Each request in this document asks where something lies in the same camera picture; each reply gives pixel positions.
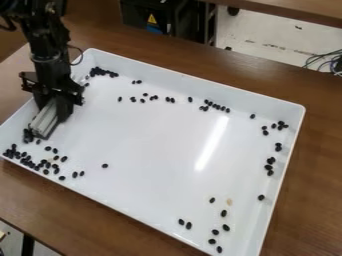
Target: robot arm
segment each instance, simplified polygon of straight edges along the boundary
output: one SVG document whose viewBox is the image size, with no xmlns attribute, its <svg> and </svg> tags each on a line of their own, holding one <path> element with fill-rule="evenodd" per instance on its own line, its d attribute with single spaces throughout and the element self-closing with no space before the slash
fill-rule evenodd
<svg viewBox="0 0 342 256">
<path fill-rule="evenodd" d="M 39 120 L 30 128 L 35 136 L 47 138 L 73 113 L 74 104 L 83 102 L 84 88 L 70 78 L 69 30 L 61 22 L 54 0 L 2 0 L 0 15 L 7 23 L 0 28 L 13 31 L 16 22 L 29 42 L 36 72 L 19 76 L 22 89 L 33 93 L 41 110 Z"/>
</svg>

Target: black bean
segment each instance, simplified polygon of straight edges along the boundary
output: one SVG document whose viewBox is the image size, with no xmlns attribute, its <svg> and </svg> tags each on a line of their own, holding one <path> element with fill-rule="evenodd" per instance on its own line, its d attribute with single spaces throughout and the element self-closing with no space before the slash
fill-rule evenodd
<svg viewBox="0 0 342 256">
<path fill-rule="evenodd" d="M 273 161 L 272 158 L 268 158 L 266 161 L 268 164 L 274 164 L 275 160 Z"/>
<path fill-rule="evenodd" d="M 66 160 L 68 160 L 68 157 L 67 157 L 67 156 L 63 156 L 63 157 L 61 158 L 61 162 L 62 162 L 62 163 L 64 163 Z"/>
<path fill-rule="evenodd" d="M 266 169 L 267 171 L 273 170 L 273 166 L 272 166 L 272 165 L 267 164 L 267 165 L 265 165 L 264 167 L 265 167 L 265 169 Z"/>
<path fill-rule="evenodd" d="M 190 230 L 192 228 L 191 222 L 186 223 L 185 228 Z"/>
<path fill-rule="evenodd" d="M 217 229 L 213 229 L 211 231 L 211 233 L 213 233 L 213 235 L 217 236 L 218 234 L 220 234 L 220 232 Z"/>
<path fill-rule="evenodd" d="M 230 227 L 227 224 L 223 224 L 222 228 L 223 228 L 224 231 L 229 231 L 230 230 Z"/>
<path fill-rule="evenodd" d="M 216 247 L 216 251 L 217 251 L 218 253 L 222 253 L 222 251 L 223 251 L 223 250 L 222 250 L 222 247 L 221 247 L 221 246 L 217 246 L 217 247 Z"/>
<path fill-rule="evenodd" d="M 221 212 L 221 217 L 226 217 L 227 216 L 227 211 L 226 210 L 223 210 L 222 212 Z"/>
<path fill-rule="evenodd" d="M 265 196 L 264 196 L 264 195 L 259 195 L 259 196 L 258 196 L 258 200 L 259 200 L 259 201 L 262 201 L 262 200 L 264 200 L 264 199 L 265 199 Z"/>
<path fill-rule="evenodd" d="M 216 244 L 216 240 L 215 240 L 215 239 L 209 239 L 209 240 L 208 240 L 208 243 L 209 243 L 209 244 Z"/>
</svg>

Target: yellow label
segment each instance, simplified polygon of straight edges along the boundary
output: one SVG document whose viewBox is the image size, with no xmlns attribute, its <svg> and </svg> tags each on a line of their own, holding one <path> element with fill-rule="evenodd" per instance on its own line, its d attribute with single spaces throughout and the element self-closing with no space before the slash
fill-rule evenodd
<svg viewBox="0 0 342 256">
<path fill-rule="evenodd" d="M 157 21 L 154 18 L 152 13 L 151 13 L 150 17 L 148 18 L 148 23 L 157 25 Z"/>
</svg>

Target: white tray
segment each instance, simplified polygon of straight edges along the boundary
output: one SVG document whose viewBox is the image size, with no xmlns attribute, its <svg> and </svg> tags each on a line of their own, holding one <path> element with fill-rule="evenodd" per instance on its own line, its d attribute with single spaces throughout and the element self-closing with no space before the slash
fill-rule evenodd
<svg viewBox="0 0 342 256">
<path fill-rule="evenodd" d="M 73 67 L 73 79 L 86 83 L 95 66 L 120 76 L 90 78 L 86 104 L 76 107 L 48 141 L 39 146 L 21 141 L 23 128 L 37 114 L 33 100 L 0 128 L 1 152 L 16 143 L 37 163 L 52 161 L 46 146 L 67 155 L 65 163 L 57 161 L 67 179 L 62 182 L 58 175 L 46 176 L 6 159 L 206 253 L 216 255 L 221 246 L 221 255 L 258 255 L 305 108 L 95 49 Z M 133 85 L 138 79 L 143 83 Z M 159 100 L 139 103 L 143 93 Z M 138 102 L 132 103 L 131 96 Z M 166 103 L 166 96 L 177 102 Z M 231 113 L 200 111 L 204 99 L 228 106 Z M 290 127 L 272 130 L 270 125 L 279 120 Z M 263 125 L 269 136 L 262 134 Z M 283 144 L 279 153 L 276 142 Z M 277 162 L 269 177 L 264 165 L 271 156 Z M 109 167 L 103 169 L 103 163 Z M 85 176 L 73 179 L 74 171 L 85 171 Z M 257 199 L 260 194 L 264 201 Z M 216 198 L 213 204 L 211 197 Z M 224 209 L 228 215 L 222 218 Z M 178 224 L 180 218 L 192 223 L 191 230 Z M 223 224 L 229 232 L 222 230 Z M 220 234 L 212 235 L 212 229 Z M 211 238 L 216 245 L 208 243 Z"/>
</svg>

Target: black object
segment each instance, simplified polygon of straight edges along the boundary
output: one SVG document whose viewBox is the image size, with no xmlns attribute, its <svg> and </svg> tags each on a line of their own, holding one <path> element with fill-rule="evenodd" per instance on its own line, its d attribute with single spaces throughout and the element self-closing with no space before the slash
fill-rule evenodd
<svg viewBox="0 0 342 256">
<path fill-rule="evenodd" d="M 223 210 L 222 212 L 221 212 L 221 217 L 226 217 L 227 216 L 227 211 L 226 210 Z"/>
<path fill-rule="evenodd" d="M 0 15 L 8 27 L 15 30 L 18 22 L 30 49 L 36 72 L 21 72 L 22 89 L 32 92 L 39 109 L 51 98 L 56 100 L 57 117 L 64 122 L 73 113 L 74 104 L 82 105 L 84 88 L 70 78 L 68 42 L 69 30 L 61 22 L 66 1 L 5 0 Z"/>
<path fill-rule="evenodd" d="M 230 230 L 230 227 L 227 224 L 223 224 L 222 228 L 223 228 L 224 231 L 229 231 Z"/>
<path fill-rule="evenodd" d="M 195 1 L 121 0 L 120 3 L 125 25 L 146 29 L 156 34 L 197 39 Z"/>
<path fill-rule="evenodd" d="M 265 169 L 266 169 L 267 171 L 273 170 L 273 166 L 267 164 L 267 165 L 265 165 Z"/>
<path fill-rule="evenodd" d="M 29 235 L 24 234 L 21 256 L 33 256 L 34 239 Z"/>
<path fill-rule="evenodd" d="M 191 222 L 186 223 L 185 228 L 188 229 L 188 230 L 190 230 L 190 229 L 192 228 Z"/>
<path fill-rule="evenodd" d="M 216 244 L 216 240 L 215 240 L 215 239 L 209 239 L 209 240 L 208 240 L 208 243 L 209 243 L 209 244 Z"/>
<path fill-rule="evenodd" d="M 222 247 L 221 247 L 221 246 L 217 246 L 217 247 L 216 247 L 216 251 L 217 251 L 218 253 L 222 253 L 222 251 L 223 251 L 223 250 L 222 250 Z"/>
<path fill-rule="evenodd" d="M 61 162 L 62 162 L 62 163 L 64 163 L 66 160 L 68 160 L 68 157 L 67 157 L 67 156 L 63 156 L 63 157 L 61 158 Z"/>
</svg>

